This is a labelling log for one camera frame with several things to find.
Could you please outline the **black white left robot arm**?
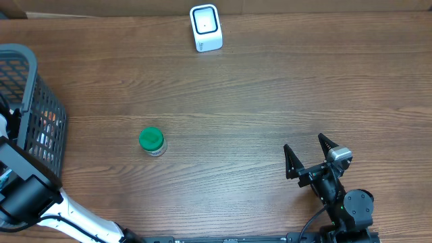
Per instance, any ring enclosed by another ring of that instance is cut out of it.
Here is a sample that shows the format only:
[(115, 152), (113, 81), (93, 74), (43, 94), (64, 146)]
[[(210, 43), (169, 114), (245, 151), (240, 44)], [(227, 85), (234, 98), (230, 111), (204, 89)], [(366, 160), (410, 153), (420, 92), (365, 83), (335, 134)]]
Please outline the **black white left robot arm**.
[(34, 225), (50, 227), (79, 242), (142, 242), (113, 221), (102, 219), (72, 200), (60, 179), (14, 144), (9, 127), (18, 122), (1, 98), (1, 231), (15, 233)]

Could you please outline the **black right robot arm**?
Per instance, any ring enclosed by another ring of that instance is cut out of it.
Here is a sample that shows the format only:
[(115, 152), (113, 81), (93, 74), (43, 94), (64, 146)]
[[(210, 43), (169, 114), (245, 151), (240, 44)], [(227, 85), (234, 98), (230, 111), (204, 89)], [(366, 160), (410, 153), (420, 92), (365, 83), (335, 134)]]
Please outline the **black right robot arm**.
[(340, 178), (349, 168), (352, 151), (320, 133), (318, 139), (325, 156), (322, 163), (305, 168), (289, 145), (283, 146), (286, 178), (310, 186), (323, 204), (299, 233), (288, 233), (287, 242), (374, 243), (379, 234), (370, 232), (373, 224), (373, 195), (363, 189), (345, 191)]

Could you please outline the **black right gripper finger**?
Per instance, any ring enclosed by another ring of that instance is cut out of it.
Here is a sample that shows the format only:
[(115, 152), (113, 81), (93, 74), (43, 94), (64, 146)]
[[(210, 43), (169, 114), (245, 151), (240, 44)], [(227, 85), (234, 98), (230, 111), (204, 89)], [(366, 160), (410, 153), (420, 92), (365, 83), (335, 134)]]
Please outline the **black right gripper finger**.
[(323, 133), (320, 133), (318, 135), (318, 139), (323, 151), (323, 154), (326, 158), (336, 158), (337, 156), (337, 147), (338, 144), (330, 140), (328, 137), (326, 137)]
[(283, 150), (286, 158), (286, 178), (298, 178), (300, 171), (304, 169), (303, 164), (288, 144), (285, 144), (283, 146)]

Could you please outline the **small orange box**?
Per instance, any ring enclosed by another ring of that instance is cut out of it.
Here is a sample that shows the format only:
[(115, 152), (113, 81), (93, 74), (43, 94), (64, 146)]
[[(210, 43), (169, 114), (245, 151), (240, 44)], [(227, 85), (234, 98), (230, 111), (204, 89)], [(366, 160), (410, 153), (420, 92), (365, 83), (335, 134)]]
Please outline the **small orange box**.
[(54, 150), (56, 145), (55, 119), (56, 115), (50, 111), (42, 111), (39, 126), (42, 131), (38, 132), (36, 141), (38, 145), (34, 154), (43, 161), (54, 162)]

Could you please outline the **green lid white jar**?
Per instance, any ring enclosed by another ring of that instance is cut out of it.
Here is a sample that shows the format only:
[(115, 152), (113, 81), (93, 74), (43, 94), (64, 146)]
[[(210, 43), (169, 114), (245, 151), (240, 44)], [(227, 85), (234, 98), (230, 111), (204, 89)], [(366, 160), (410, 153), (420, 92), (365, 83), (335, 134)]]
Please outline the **green lid white jar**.
[(161, 156), (167, 150), (167, 141), (156, 127), (147, 127), (141, 131), (138, 141), (146, 153), (152, 157)]

